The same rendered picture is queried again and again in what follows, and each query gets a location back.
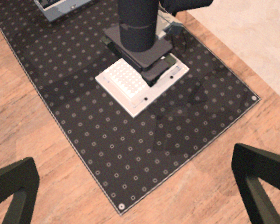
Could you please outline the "white flat plate with slots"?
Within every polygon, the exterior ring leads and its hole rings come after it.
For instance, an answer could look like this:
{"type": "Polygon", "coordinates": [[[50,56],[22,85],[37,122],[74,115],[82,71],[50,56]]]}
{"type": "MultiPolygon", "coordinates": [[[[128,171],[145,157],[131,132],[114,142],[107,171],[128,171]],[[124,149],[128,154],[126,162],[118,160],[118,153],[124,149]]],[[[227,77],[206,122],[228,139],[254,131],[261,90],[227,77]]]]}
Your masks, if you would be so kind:
{"type": "MultiPolygon", "coordinates": [[[[170,55],[172,55],[170,53],[170,55]]],[[[173,55],[172,55],[173,56],[173,55]]],[[[189,68],[173,56],[177,62],[177,66],[156,85],[149,88],[135,101],[130,103],[104,76],[102,72],[96,77],[96,81],[133,117],[135,118],[180,78],[182,78],[189,68]]]]}

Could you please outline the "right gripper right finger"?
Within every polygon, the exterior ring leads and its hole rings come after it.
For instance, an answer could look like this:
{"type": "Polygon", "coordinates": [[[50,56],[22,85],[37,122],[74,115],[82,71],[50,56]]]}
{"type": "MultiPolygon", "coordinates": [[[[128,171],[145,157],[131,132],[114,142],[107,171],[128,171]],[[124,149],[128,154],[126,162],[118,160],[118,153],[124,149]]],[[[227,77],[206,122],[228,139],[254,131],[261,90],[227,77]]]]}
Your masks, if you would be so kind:
{"type": "Polygon", "coordinates": [[[258,179],[280,190],[280,155],[236,143],[231,169],[251,224],[280,224],[280,216],[258,179]]]}

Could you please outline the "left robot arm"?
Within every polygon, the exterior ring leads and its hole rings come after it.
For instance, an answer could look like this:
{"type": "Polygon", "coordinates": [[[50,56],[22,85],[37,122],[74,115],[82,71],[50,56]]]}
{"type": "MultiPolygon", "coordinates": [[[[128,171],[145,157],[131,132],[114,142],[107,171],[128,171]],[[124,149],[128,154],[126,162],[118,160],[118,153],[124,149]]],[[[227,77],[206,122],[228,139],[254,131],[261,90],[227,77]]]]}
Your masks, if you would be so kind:
{"type": "MultiPolygon", "coordinates": [[[[158,16],[159,1],[168,13],[208,7],[213,0],[117,0],[118,15],[122,22],[133,27],[153,23],[158,16]]],[[[183,26],[172,25],[164,32],[179,35],[183,26]]]]}

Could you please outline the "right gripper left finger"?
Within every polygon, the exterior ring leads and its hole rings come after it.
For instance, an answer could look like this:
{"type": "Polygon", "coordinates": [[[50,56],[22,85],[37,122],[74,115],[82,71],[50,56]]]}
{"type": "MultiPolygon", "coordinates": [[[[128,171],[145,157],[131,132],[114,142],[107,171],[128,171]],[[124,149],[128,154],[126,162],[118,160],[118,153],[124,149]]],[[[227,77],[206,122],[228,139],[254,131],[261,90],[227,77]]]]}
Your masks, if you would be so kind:
{"type": "Polygon", "coordinates": [[[2,224],[31,224],[39,183],[33,157],[0,169],[0,203],[13,194],[2,224]]]}

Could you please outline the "white well plate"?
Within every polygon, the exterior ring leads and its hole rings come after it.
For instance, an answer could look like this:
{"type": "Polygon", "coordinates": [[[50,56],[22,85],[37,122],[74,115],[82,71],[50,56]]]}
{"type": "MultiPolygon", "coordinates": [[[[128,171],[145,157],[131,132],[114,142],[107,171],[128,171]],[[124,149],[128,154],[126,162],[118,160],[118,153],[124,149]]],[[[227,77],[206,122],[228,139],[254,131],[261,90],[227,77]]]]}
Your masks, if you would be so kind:
{"type": "Polygon", "coordinates": [[[103,76],[130,103],[135,101],[150,88],[141,78],[141,75],[122,58],[103,72],[103,76]]]}

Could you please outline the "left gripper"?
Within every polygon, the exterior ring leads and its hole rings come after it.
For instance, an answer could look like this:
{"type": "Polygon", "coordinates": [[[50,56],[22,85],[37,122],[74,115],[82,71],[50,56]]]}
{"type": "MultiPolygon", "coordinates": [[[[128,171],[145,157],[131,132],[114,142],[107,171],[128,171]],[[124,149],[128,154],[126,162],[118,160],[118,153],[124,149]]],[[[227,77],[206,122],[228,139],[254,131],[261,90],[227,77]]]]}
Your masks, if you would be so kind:
{"type": "Polygon", "coordinates": [[[158,16],[153,23],[143,27],[126,25],[119,18],[119,22],[105,30],[105,35],[101,37],[101,41],[119,60],[122,58],[136,70],[148,86],[153,82],[149,86],[151,88],[160,79],[160,75],[177,62],[170,55],[172,45],[164,39],[166,36],[164,31],[172,25],[182,26],[182,24],[171,14],[164,13],[161,10],[158,10],[158,16]],[[121,28],[121,35],[119,28],[121,28]],[[121,53],[115,45],[121,49],[121,53]],[[165,58],[161,59],[162,57],[165,58]]]}

